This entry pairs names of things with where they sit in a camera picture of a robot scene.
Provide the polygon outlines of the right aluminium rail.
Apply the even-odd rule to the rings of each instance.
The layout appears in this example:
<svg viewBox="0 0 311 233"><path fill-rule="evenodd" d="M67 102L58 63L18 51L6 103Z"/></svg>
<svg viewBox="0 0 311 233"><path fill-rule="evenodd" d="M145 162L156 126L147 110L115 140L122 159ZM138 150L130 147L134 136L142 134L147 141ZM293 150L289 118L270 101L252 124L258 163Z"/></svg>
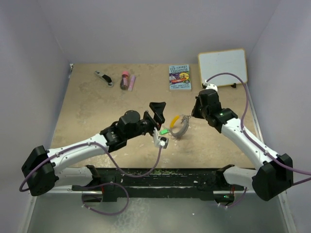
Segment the right aluminium rail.
<svg viewBox="0 0 311 233"><path fill-rule="evenodd" d="M253 104L253 101L252 101L252 98L251 98L250 90L249 90L249 87L248 87L247 84L246 84L246 89L247 89L247 94L249 96L249 106L250 106L251 113L252 113L252 116L253 116L253 122L254 122L254 125L255 125L256 137L262 143L264 143L266 145L266 143L265 143L265 141L263 139L263 135L262 135L262 132L261 132L259 120L258 120L258 117L257 117L257 114L256 114L256 110L255 110L255 107L254 107L254 104ZM290 210L290 207L289 207L289 200L288 200L288 197L287 197L287 191L283 191L281 194L279 194L278 198L279 198L279 201L280 201L280 205L281 205L281 209L282 209L284 218L292 219L292 213L291 213L291 210Z"/></svg>

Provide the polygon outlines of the small whiteboard on stand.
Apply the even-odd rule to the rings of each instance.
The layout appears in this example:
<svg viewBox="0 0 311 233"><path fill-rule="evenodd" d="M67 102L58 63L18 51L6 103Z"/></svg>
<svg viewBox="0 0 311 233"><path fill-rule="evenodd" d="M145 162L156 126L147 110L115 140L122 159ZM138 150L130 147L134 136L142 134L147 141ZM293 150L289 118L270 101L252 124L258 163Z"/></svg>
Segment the small whiteboard on stand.
<svg viewBox="0 0 311 233"><path fill-rule="evenodd" d="M206 81L218 74L210 82L217 87L247 83L247 65L245 49L232 49L202 52L198 54L199 73L202 86Z"/></svg>

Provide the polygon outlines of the treehouse paperback book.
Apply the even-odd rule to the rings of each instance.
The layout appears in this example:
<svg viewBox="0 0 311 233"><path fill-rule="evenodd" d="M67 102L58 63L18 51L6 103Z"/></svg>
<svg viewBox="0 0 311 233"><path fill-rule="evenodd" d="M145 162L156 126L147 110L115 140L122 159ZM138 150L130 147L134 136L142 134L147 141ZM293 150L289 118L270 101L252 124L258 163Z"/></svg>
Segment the treehouse paperback book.
<svg viewBox="0 0 311 233"><path fill-rule="evenodd" d="M191 91L190 66L171 65L169 66L169 89Z"/></svg>

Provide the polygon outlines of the green key tag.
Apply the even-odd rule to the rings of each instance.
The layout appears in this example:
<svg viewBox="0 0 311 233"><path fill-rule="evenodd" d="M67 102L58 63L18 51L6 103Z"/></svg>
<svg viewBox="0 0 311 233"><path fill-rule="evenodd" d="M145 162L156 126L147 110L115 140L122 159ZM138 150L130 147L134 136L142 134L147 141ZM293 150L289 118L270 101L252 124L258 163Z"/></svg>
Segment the green key tag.
<svg viewBox="0 0 311 233"><path fill-rule="evenodd" d="M163 129L159 132L160 135L165 135L165 134L168 134L170 132L169 129Z"/></svg>

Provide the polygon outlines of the large keyring with small rings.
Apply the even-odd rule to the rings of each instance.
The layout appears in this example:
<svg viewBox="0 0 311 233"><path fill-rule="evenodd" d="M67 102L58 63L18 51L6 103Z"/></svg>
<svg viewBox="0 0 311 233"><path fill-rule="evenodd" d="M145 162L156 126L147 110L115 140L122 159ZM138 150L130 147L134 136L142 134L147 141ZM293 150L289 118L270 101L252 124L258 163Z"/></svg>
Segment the large keyring with small rings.
<svg viewBox="0 0 311 233"><path fill-rule="evenodd" d="M179 120L175 123L173 128L169 127L169 134L174 139L181 139L184 134L187 132L190 126L190 115L180 115Z"/></svg>

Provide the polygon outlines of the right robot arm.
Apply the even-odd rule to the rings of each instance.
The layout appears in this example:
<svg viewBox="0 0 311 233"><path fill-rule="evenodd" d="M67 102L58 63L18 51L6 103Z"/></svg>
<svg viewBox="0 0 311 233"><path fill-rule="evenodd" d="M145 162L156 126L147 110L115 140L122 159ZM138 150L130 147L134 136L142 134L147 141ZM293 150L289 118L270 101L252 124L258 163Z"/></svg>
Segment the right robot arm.
<svg viewBox="0 0 311 233"><path fill-rule="evenodd" d="M294 184L293 161L264 145L229 108L222 108L217 91L199 92L191 115L204 119L209 126L231 140L251 161L254 169L227 165L217 171L216 184L221 190L232 185L251 188L258 197L269 201Z"/></svg>

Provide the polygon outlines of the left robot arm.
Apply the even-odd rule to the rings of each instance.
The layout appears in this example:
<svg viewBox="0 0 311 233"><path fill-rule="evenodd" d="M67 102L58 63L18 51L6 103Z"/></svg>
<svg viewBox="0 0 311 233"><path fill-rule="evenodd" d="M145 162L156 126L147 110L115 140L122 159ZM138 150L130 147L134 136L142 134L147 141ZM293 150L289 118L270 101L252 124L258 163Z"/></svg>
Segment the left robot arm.
<svg viewBox="0 0 311 233"><path fill-rule="evenodd" d="M21 168L24 180L19 191L30 191L32 196L40 196L54 187L66 185L95 190L100 185L96 169L92 166L72 168L73 164L98 155L110 156L124 148L128 140L146 134L153 138L155 147L165 149L169 140L158 131L165 122L163 112L166 103L151 102L149 106L154 116L150 116L148 111L141 116L137 111L129 110L118 121L86 140L56 149L34 148Z"/></svg>

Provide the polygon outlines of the pink tube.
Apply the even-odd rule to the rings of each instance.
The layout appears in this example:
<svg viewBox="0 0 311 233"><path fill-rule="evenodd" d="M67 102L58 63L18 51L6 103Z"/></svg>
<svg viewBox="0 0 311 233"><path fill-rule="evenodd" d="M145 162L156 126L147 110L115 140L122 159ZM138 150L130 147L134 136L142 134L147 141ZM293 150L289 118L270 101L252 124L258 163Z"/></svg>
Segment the pink tube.
<svg viewBox="0 0 311 233"><path fill-rule="evenodd" d="M130 82L129 82L129 86L128 86L128 91L132 91L133 90L135 80L136 80L136 76L132 75L131 78L130 78Z"/></svg>

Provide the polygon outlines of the yellow key tag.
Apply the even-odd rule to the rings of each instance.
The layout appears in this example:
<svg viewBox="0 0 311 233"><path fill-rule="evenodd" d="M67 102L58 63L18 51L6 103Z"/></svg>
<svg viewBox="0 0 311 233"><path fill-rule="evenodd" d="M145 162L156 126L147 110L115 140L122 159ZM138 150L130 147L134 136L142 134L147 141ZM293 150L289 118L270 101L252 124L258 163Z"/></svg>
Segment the yellow key tag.
<svg viewBox="0 0 311 233"><path fill-rule="evenodd" d="M179 120L180 115L176 115L170 122L170 128L173 128L175 123Z"/></svg>

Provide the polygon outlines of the black base frame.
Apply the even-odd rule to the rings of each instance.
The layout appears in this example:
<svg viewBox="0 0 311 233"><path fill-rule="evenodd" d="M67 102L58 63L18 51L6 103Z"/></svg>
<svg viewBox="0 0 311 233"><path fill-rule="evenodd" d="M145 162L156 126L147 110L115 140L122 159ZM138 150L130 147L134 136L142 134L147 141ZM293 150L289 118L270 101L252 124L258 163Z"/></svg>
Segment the black base frame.
<svg viewBox="0 0 311 233"><path fill-rule="evenodd" d="M170 198L217 200L233 202L234 191L244 187L226 184L219 178L218 168L156 168L143 177L144 168L127 168L128 177L116 168L99 168L88 165L92 178L85 185L70 183L73 191L98 191L104 202L115 202L118 198Z"/></svg>

